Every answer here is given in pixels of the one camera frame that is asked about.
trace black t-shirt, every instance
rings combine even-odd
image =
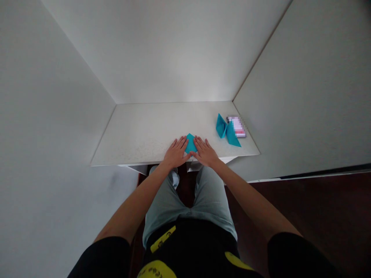
[[[129,243],[107,237],[86,249],[68,277],[127,277],[129,263]],[[268,242],[268,267],[272,278],[339,276],[314,245],[287,232]],[[262,276],[241,262],[229,232],[209,221],[178,219],[150,236],[138,277]]]

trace forearm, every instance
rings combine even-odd
[[[170,166],[161,163],[118,208],[94,242],[109,236],[120,236],[131,243],[170,170]]]
[[[291,232],[301,236],[278,209],[225,163],[217,161],[212,168],[225,182],[245,213],[263,232],[267,240],[279,232]]]

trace desk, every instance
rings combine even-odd
[[[225,162],[238,157],[259,155],[251,135],[239,138],[241,147],[228,144],[216,132],[218,113],[238,114],[232,102],[177,102],[119,104],[93,157],[92,166],[139,166],[162,161],[175,138],[191,133],[208,139]],[[189,160],[196,165],[195,159]]]

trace light gray jeans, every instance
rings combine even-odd
[[[195,199],[192,208],[187,208],[179,199],[175,188],[179,175],[172,170],[161,184],[150,209],[146,214],[143,231],[143,246],[151,234],[166,223],[181,218],[208,220],[230,232],[237,240],[237,233],[229,211],[224,183],[209,167],[202,167],[196,178]]]

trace blue paper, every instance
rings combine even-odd
[[[227,131],[227,123],[220,114],[218,114],[218,120],[216,121],[216,131],[218,132],[220,138],[225,137],[225,133]]]
[[[191,151],[193,151],[193,152],[196,153],[197,152],[197,149],[196,149],[196,146],[193,143],[194,136],[191,133],[189,133],[187,135],[187,139],[188,139],[188,145],[185,148],[185,152],[186,153],[190,153]]]
[[[241,147],[241,144],[240,144],[240,142],[237,139],[237,136],[236,136],[236,133],[235,133],[235,129],[233,128],[233,122],[232,121],[230,121],[228,123],[228,127],[227,127],[227,139],[228,139],[228,143],[229,144],[231,144],[233,146]]]

